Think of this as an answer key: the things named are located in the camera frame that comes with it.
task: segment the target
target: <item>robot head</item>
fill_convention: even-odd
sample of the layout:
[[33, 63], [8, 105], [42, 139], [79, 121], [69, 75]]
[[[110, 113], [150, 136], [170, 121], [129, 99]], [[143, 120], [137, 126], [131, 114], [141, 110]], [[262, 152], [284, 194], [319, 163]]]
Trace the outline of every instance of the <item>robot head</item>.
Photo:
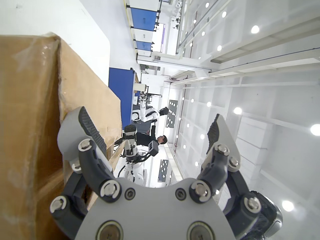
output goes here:
[[167, 114], [169, 113], [168, 107], [162, 108], [162, 109], [159, 111], [159, 113], [160, 113], [160, 116], [161, 116], [161, 115], [167, 115]]

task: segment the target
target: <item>man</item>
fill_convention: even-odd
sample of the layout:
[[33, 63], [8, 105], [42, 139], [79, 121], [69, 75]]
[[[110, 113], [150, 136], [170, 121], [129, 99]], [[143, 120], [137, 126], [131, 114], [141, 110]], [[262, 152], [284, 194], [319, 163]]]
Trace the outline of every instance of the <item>man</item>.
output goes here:
[[[119, 145], [122, 142], [122, 138], [120, 138], [119, 140], [117, 140], [114, 144], [115, 145]], [[158, 138], [156, 138], [156, 126], [153, 125], [151, 127], [151, 136], [147, 135], [145, 133], [140, 133], [137, 132], [137, 146], [139, 145], [143, 145], [143, 146], [149, 146], [151, 141], [156, 141], [158, 144], [163, 145], [165, 143], [167, 143], [168, 139], [165, 135], [159, 136]]]

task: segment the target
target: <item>blue panel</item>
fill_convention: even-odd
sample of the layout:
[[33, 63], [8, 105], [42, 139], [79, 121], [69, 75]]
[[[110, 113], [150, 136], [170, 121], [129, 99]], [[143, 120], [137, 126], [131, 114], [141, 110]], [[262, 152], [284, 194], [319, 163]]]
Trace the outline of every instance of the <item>blue panel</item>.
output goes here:
[[150, 42], [136, 41], [136, 43], [137, 43], [137, 49], [151, 51]]
[[157, 12], [131, 8], [133, 27], [153, 31], [156, 24]]
[[134, 70], [119, 68], [109, 69], [109, 88], [121, 100], [122, 129], [131, 123], [131, 113], [134, 100], [134, 82]]

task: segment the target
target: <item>cardboard box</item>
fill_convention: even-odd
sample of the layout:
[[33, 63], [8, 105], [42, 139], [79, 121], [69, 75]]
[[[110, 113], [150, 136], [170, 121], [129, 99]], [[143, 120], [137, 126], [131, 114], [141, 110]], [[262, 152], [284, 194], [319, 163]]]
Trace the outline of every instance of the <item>cardboard box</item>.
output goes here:
[[0, 56], [1, 239], [66, 239], [49, 212], [64, 185], [60, 121], [85, 106], [110, 147], [120, 100], [56, 35], [0, 36]]

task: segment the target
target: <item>metal pipe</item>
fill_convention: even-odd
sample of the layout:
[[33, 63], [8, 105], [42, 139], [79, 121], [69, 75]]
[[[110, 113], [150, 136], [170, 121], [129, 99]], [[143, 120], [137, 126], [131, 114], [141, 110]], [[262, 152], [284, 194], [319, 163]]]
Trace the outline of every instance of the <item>metal pipe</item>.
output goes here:
[[182, 33], [182, 37], [181, 39], [184, 39], [185, 36], [186, 36], [186, 33], [184, 32], [186, 27], [188, 26], [188, 16], [189, 16], [189, 9], [190, 9], [190, 0], [188, 0], [187, 2], [188, 6], [186, 7], [186, 12], [185, 12], [185, 23], [184, 23], [184, 30], [183, 30], [183, 33]]
[[213, 9], [217, 6], [217, 4], [220, 2], [221, 0], [216, 0], [215, 3], [210, 7], [210, 9], [204, 14], [204, 16], [199, 20], [198, 24], [188, 33], [188, 35], [185, 37], [185, 39], [180, 43], [180, 45], [177, 46], [177, 51], [178, 51], [178, 47], [181, 48], [183, 45], [185, 45], [186, 41], [188, 40], [188, 38], [190, 37], [190, 35], [193, 35], [194, 30], [197, 28], [197, 26], [199, 26], [202, 22], [204, 22], [207, 17], [209, 16], [209, 14], [213, 11]]
[[[162, 1], [163, 1], [163, 0], [161, 0], [161, 2], [160, 2], [160, 8], [159, 8], [159, 12], [161, 11]], [[158, 21], [157, 21], [156, 25], [158, 25], [158, 23], [159, 23], [159, 18], [160, 18], [160, 13], [159, 13], [159, 16], [158, 16]]]
[[176, 54], [178, 54], [178, 49], [180, 48], [180, 39], [181, 39], [181, 32], [182, 32], [182, 24], [183, 24], [183, 15], [184, 15], [184, 7], [186, 4], [186, 0], [182, 0], [182, 7], [181, 7], [181, 16], [180, 16], [180, 24], [179, 24], [179, 31], [178, 31], [178, 39], [177, 39], [177, 47], [176, 47]]

